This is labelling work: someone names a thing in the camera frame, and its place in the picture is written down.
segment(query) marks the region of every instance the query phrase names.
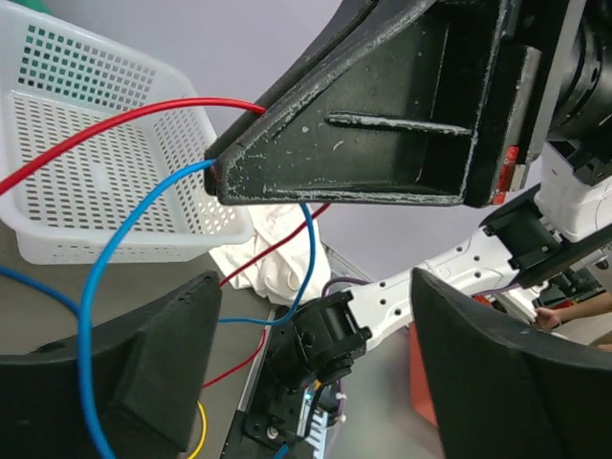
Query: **screw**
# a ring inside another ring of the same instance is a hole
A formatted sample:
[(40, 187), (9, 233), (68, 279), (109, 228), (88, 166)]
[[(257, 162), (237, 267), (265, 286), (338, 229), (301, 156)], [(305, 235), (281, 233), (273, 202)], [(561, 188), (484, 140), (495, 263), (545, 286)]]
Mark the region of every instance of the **screw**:
[(608, 268), (610, 268), (610, 264), (607, 260), (602, 260), (599, 263), (596, 263), (595, 266), (602, 271), (606, 271)]
[(269, 426), (266, 430), (266, 435), (270, 440), (276, 440), (278, 438), (278, 429), (274, 426)]

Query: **white plastic basket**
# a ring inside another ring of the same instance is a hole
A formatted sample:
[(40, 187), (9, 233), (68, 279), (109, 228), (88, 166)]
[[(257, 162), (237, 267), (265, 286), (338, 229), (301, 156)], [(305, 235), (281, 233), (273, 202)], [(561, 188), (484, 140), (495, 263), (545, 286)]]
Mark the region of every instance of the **white plastic basket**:
[[(195, 96), (175, 69), (49, 15), (0, 0), (0, 176), (85, 127), (148, 103)], [(161, 179), (201, 161), (215, 134), (202, 108), (132, 121), (54, 160), (0, 199), (35, 264), (91, 263)], [(251, 237), (245, 208), (183, 179), (142, 216), (113, 262), (187, 261)]]

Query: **red cable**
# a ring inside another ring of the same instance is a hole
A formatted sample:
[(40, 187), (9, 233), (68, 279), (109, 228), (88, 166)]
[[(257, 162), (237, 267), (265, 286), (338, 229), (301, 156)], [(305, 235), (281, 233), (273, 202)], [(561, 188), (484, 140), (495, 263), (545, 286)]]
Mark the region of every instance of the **red cable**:
[[(317, 218), (321, 213), (323, 213), (325, 210), (327, 210), (329, 208), (329, 204), (325, 204), (323, 206), (321, 206), (319, 209), (317, 209), (316, 212), (313, 213), (313, 219)], [(240, 268), (238, 268), (236, 271), (234, 271), (233, 273), (231, 273), (230, 275), (226, 276), (220, 283), (219, 285), (221, 287), (223, 287), (224, 285), (226, 285), (233, 277), (236, 277), (237, 275), (239, 275), (241, 272), (243, 272), (244, 270), (246, 270), (248, 267), (252, 266), (253, 264), (257, 263), (257, 261), (261, 260), (264, 256), (266, 256), (267, 254), (275, 251), (276, 249), (278, 249), (279, 247), (281, 247), (283, 244), (287, 244), (289, 241), (291, 241), (294, 237), (296, 237), (302, 230), (304, 230), (306, 228), (306, 222), (302, 223), (299, 227), (297, 227), (291, 234), (289, 234), (287, 237), (285, 237), (284, 239), (281, 239), (280, 241), (278, 241), (276, 244), (274, 244), (273, 246), (270, 246), (268, 249), (265, 249), (263, 252), (259, 253), (253, 260), (249, 261), (248, 263), (245, 263), (244, 265), (242, 265)], [(255, 352), (253, 352), (250, 356), (247, 357), (246, 360), (238, 363), (236, 366), (234, 366), (233, 368), (231, 368), (230, 370), (226, 371), (225, 373), (223, 373), (222, 375), (217, 376), (216, 378), (214, 378), (213, 380), (210, 380), (209, 382), (205, 383), (202, 388), (206, 389), (211, 387), (214, 384), (219, 383), (220, 381), (224, 380), (225, 378), (227, 378), (228, 376), (233, 375), (236, 371), (243, 369), (245, 366), (247, 366), (249, 363), (251, 363), (252, 361), (255, 360), (255, 358), (259, 355), (259, 353), (261, 352), (261, 350), (264, 348), (264, 343), (266, 342), (266, 329), (264, 328), (261, 332), (261, 340), (259, 341), (259, 345), (257, 346), (257, 349), (255, 349)]]
[(13, 172), (9, 177), (0, 182), (0, 196), (9, 191), (15, 185), (19, 184), (21, 181), (25, 180), (27, 177), (34, 174), (36, 170), (40, 169), (41, 167), (44, 167), (50, 161), (54, 160), (66, 151), (70, 150), (71, 148), (74, 148), (80, 143), (83, 143), (88, 139), (91, 139), (95, 135), (100, 134), (101, 132), (119, 126), (120, 124), (124, 124), (125, 122), (129, 122), (131, 120), (135, 120), (137, 118), (144, 117), (146, 115), (151, 115), (153, 113), (162, 112), (165, 110), (210, 105), (242, 108), (244, 110), (249, 110), (259, 115), (263, 114), (266, 111), (265, 108), (260, 107), (259, 105), (255, 105), (254, 103), (233, 98), (180, 98), (177, 100), (167, 100), (164, 102), (145, 105), (144, 107), (136, 108), (134, 110), (121, 113), (112, 118), (109, 118), (108, 120), (104, 120), (102, 122), (99, 122), (98, 124), (94, 124), (93, 126), (88, 127), (87, 129), (79, 132), (78, 134), (73, 135), (73, 137), (66, 139), (64, 142), (59, 143), (53, 148), (50, 148), (45, 153), (36, 157), (29, 163), (23, 165), (15, 172)]
[[(316, 219), (321, 213), (323, 213), (325, 210), (327, 210), (329, 208), (329, 204), (325, 204), (323, 206), (321, 206), (319, 209), (317, 209), (316, 212), (313, 213), (313, 220)], [(263, 252), (259, 253), (254, 259), (252, 259), (251, 261), (249, 261), (248, 263), (245, 263), (244, 265), (242, 265), (240, 268), (238, 268), (236, 271), (234, 271), (233, 273), (231, 273), (230, 275), (226, 276), (220, 283), (219, 285), (221, 287), (225, 286), (228, 282), (230, 282), (233, 278), (235, 278), (237, 275), (239, 275), (241, 272), (243, 272), (244, 270), (246, 270), (247, 268), (250, 268), (252, 265), (254, 265), (255, 263), (257, 263), (259, 260), (261, 260), (264, 256), (272, 253), (273, 251), (275, 251), (276, 249), (278, 249), (279, 247), (287, 244), (289, 241), (291, 241), (294, 237), (296, 237), (302, 230), (304, 230), (306, 228), (306, 222), (303, 222), (299, 227), (297, 227), (294, 232), (292, 232), (291, 234), (289, 234), (287, 237), (285, 237), (284, 239), (281, 239), (280, 241), (278, 241), (276, 244), (274, 244), (273, 246), (268, 247), (267, 249), (265, 249)]]
[(205, 383), (202, 388), (203, 389), (208, 389), (209, 387), (211, 387), (214, 384), (219, 383), (220, 381), (224, 380), (225, 378), (227, 378), (228, 376), (233, 375), (236, 371), (243, 369), (245, 366), (247, 366), (249, 363), (251, 363), (252, 361), (255, 360), (255, 358), (259, 355), (259, 353), (261, 352), (261, 350), (264, 348), (264, 344), (266, 343), (266, 336), (268, 335), (268, 331), (264, 328), (261, 331), (261, 340), (259, 341), (259, 345), (257, 345), (257, 349), (255, 349), (255, 352), (253, 352), (245, 361), (242, 361), (240, 363), (238, 363), (236, 366), (234, 366), (232, 369), (226, 371), (225, 373), (217, 376), (216, 378), (210, 380), (209, 382)]

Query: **human hand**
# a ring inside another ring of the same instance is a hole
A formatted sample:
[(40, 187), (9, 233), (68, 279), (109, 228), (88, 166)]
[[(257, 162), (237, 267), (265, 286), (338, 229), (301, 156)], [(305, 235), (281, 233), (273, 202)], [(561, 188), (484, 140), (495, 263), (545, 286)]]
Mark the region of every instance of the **human hand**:
[(561, 323), (559, 311), (548, 308), (537, 308), (535, 312), (537, 313), (535, 322), (544, 330), (552, 330)]

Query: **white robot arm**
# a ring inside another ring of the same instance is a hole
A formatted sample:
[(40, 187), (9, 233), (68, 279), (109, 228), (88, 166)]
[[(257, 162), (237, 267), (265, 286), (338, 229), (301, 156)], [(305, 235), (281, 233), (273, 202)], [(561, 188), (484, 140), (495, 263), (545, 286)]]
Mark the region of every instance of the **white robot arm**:
[[(612, 223), (612, 178), (595, 186), (583, 184), (571, 167), (554, 150), (543, 153), (542, 183), (535, 194), (534, 204), (541, 213), (540, 223), (559, 242), (562, 250), (568, 244), (585, 240)], [(568, 266), (587, 266), (602, 261), (608, 254), (607, 245), (586, 253)], [(514, 254), (502, 239), (481, 227), (465, 242), (427, 260), (417, 268), (440, 277), (466, 295), (502, 293), (519, 296), (525, 305), (541, 291), (542, 282), (532, 289), (512, 289), (520, 269), (513, 263)], [(367, 350), (374, 349), (383, 339), (412, 322), (410, 304), (411, 273), (409, 269), (377, 283), (351, 289), (353, 300), (349, 308), (358, 325), (367, 327), (372, 337)], [(528, 306), (524, 318), (534, 319)]]

